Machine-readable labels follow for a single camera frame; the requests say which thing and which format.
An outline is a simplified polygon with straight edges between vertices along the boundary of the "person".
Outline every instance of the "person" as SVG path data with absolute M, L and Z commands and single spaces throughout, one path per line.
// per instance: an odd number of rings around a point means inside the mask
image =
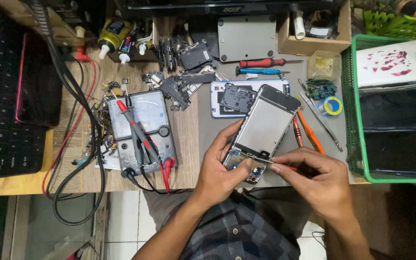
M 241 120 L 223 129 L 205 152 L 196 187 L 181 194 L 145 192 L 157 233 L 134 260 L 297 260 L 297 238 L 312 210 L 339 236 L 346 259 L 372 260 L 355 217 L 344 163 L 309 148 L 273 157 L 270 169 L 292 187 L 234 188 L 249 176 L 251 159 L 228 171 L 221 163 Z M 311 169 L 311 179 L 291 170 Z

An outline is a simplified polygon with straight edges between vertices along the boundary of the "cardboard box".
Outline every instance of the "cardboard box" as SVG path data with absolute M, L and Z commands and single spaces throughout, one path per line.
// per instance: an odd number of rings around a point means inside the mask
M 338 19 L 338 32 L 340 33 L 335 40 L 317 39 L 305 37 L 297 40 L 290 35 L 291 15 L 288 14 L 285 22 L 280 27 L 278 33 L 279 53 L 295 54 L 299 56 L 311 56 L 316 50 L 326 50 L 340 53 L 351 45 L 351 6 L 350 1 L 346 1 L 340 10 Z

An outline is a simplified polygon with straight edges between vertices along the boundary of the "yellow glue tube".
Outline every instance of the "yellow glue tube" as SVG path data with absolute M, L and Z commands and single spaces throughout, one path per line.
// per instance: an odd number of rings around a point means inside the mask
M 107 53 L 114 53 L 130 29 L 131 23 L 128 21 L 106 19 L 97 42 L 100 48 L 99 58 L 104 59 Z

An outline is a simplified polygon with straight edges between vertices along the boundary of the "blue screwdriver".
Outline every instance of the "blue screwdriver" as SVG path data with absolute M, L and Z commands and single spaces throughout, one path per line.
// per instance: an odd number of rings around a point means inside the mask
M 245 73 L 256 73 L 256 74 L 268 74 L 268 75 L 278 75 L 280 73 L 290 73 L 289 71 L 280 71 L 274 68 L 263 68 L 263 69 L 253 69 L 253 68 L 240 68 L 237 66 L 235 68 L 235 75 L 238 76 L 239 74 Z

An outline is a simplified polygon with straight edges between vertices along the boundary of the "solder wire spool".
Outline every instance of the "solder wire spool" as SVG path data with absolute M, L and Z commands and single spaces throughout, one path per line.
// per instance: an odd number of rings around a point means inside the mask
M 343 102 L 335 96 L 327 97 L 317 104 L 317 109 L 324 117 L 333 117 L 343 111 Z

